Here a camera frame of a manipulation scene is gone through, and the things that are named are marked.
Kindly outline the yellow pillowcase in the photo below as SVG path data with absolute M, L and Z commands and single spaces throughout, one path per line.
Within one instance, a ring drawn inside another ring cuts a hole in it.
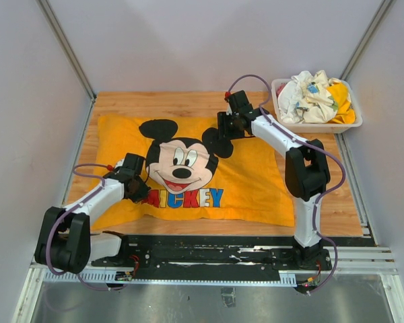
M 145 160 L 141 176 L 150 191 L 140 203 L 113 205 L 94 229 L 144 215 L 293 226 L 293 204 L 274 150 L 254 137 L 220 141 L 216 123 L 214 118 L 101 116 L 96 161 L 115 165 L 128 153 L 140 155 Z

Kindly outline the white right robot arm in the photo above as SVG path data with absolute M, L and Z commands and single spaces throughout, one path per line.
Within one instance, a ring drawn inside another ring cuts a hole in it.
M 253 108 L 244 91 L 226 92 L 225 101 L 228 111 L 217 114 L 220 139 L 241 139 L 248 134 L 284 157 L 284 182 L 294 198 L 292 259 L 300 268 L 314 266 L 323 250 L 319 236 L 320 203 L 331 179 L 323 144 L 294 134 L 264 108 Z

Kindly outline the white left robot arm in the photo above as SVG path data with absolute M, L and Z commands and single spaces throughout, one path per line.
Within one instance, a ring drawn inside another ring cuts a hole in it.
M 122 200 L 140 203 L 150 187 L 141 177 L 145 158 L 132 153 L 115 166 L 107 166 L 100 182 L 89 193 L 64 207 L 46 210 L 34 259 L 55 275 L 79 274 L 94 260 L 116 256 L 122 244 L 120 234 L 93 234 L 91 225 L 111 206 Z

